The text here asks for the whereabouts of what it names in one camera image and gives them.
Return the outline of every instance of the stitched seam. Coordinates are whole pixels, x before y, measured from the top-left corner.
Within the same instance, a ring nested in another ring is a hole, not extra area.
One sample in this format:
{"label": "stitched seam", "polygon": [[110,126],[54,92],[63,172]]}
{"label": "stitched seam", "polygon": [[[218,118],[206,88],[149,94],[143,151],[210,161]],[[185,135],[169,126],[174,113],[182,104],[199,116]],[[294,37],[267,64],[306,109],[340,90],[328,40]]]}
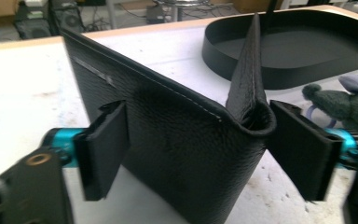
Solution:
{"label": "stitched seam", "polygon": [[152,79],[151,77],[145,76],[145,75],[142,74],[141,72],[139,72],[139,71],[137,71],[137,70],[135,70],[135,69],[133,69],[133,68],[131,68],[131,67],[128,67],[126,64],[124,64],[124,63],[122,63],[122,62],[119,62],[118,60],[116,60],[116,59],[114,59],[114,58],[112,58],[112,57],[110,57],[110,56],[108,56],[108,55],[106,55],[106,54],[100,52],[99,50],[96,50],[96,49],[94,49],[94,48],[91,48],[91,47],[89,47],[89,46],[87,46],[87,45],[81,43],[80,41],[78,41],[78,40],[72,38],[72,37],[69,36],[69,35],[68,35],[68,37],[71,38],[72,40],[74,40],[75,42],[77,42],[77,43],[83,45],[84,47],[86,47],[86,48],[88,48],[88,49],[95,50],[95,51],[97,51],[98,53],[102,54],[103,56],[108,57],[109,59],[111,59],[111,60],[113,60],[113,61],[115,61],[115,62],[117,62],[117,63],[119,63],[119,64],[121,64],[121,65],[123,65],[123,66],[125,66],[125,67],[127,67],[127,68],[129,68],[130,70],[132,70],[132,71],[134,71],[134,72],[136,72],[136,73],[139,73],[141,76],[143,76],[143,77],[145,77],[145,78],[147,78],[147,79],[149,79],[149,80],[151,80],[151,81],[153,81],[153,82],[159,84],[160,86],[164,87],[165,89],[167,89],[167,90],[169,90],[169,91],[172,91],[173,93],[184,97],[185,99],[187,99],[188,101],[190,101],[190,102],[193,103],[194,105],[198,106],[198,107],[201,108],[202,110],[206,111],[207,113],[209,113],[209,114],[211,114],[212,116],[214,116],[214,117],[216,117],[217,119],[219,119],[219,122],[221,121],[221,120],[220,120],[221,118],[220,118],[219,116],[217,116],[215,113],[209,111],[208,109],[206,109],[206,108],[203,107],[202,105],[198,104],[197,102],[193,101],[192,99],[188,98],[187,96],[183,95],[182,93],[179,93],[179,92],[177,92],[177,91],[174,91],[173,89],[171,89],[171,88],[165,86],[164,84],[162,84],[162,83],[160,83],[160,82],[158,82],[158,81]]}

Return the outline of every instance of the clamp jaw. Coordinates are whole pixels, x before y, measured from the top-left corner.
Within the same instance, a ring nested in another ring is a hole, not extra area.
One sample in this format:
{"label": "clamp jaw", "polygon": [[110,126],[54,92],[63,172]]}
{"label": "clamp jaw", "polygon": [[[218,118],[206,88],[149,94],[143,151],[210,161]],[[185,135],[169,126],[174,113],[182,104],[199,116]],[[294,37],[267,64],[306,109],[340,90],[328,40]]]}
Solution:
{"label": "clamp jaw", "polygon": [[130,147],[125,102],[87,129],[52,129],[40,148],[0,175],[0,224],[72,224],[62,167],[79,167],[86,201],[106,197]]}

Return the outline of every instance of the teal clamp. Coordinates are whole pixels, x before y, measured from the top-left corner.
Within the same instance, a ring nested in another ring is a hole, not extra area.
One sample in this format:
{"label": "teal clamp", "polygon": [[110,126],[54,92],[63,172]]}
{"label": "teal clamp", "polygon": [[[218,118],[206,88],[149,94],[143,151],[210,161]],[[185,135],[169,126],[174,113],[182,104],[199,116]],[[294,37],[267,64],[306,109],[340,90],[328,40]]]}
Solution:
{"label": "teal clamp", "polygon": [[56,130],[55,134],[51,136],[50,148],[61,157],[65,164],[63,167],[78,167],[73,139],[84,130],[82,128],[62,128]]}
{"label": "teal clamp", "polygon": [[338,135],[344,141],[341,146],[341,154],[339,156],[339,165],[347,169],[354,170],[358,164],[358,134],[356,138],[353,133],[344,129],[325,129],[326,132]]}

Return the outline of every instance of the equipment in background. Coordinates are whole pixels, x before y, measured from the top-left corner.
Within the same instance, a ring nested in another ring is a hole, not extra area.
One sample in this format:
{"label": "equipment in background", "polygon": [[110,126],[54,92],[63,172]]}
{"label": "equipment in background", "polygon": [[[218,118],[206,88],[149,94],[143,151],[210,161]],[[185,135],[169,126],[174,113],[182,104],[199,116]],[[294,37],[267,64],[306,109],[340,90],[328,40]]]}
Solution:
{"label": "equipment in background", "polygon": [[14,26],[21,39],[42,38],[57,34],[57,28],[49,15],[48,4],[42,7],[27,7],[24,2],[19,3]]}
{"label": "equipment in background", "polygon": [[83,21],[75,0],[51,0],[50,8],[57,27],[84,32]]}
{"label": "equipment in background", "polygon": [[164,10],[160,4],[152,7],[147,7],[146,20],[149,24],[158,24],[165,22]]}

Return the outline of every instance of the gray floor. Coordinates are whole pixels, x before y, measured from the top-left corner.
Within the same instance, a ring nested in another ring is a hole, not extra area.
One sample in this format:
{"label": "gray floor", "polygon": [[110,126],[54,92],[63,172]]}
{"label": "gray floor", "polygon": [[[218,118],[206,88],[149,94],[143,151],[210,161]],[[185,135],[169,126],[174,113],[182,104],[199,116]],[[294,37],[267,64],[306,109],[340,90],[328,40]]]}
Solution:
{"label": "gray floor", "polygon": [[[87,32],[111,29],[109,14],[106,7],[80,7],[83,24]],[[172,10],[164,7],[165,22],[172,22]],[[239,14],[232,4],[187,7],[183,11],[183,21],[222,17]],[[127,10],[124,7],[116,9],[117,27],[127,28],[148,25],[146,9]],[[0,27],[0,42],[20,40],[17,30],[12,25]]]}

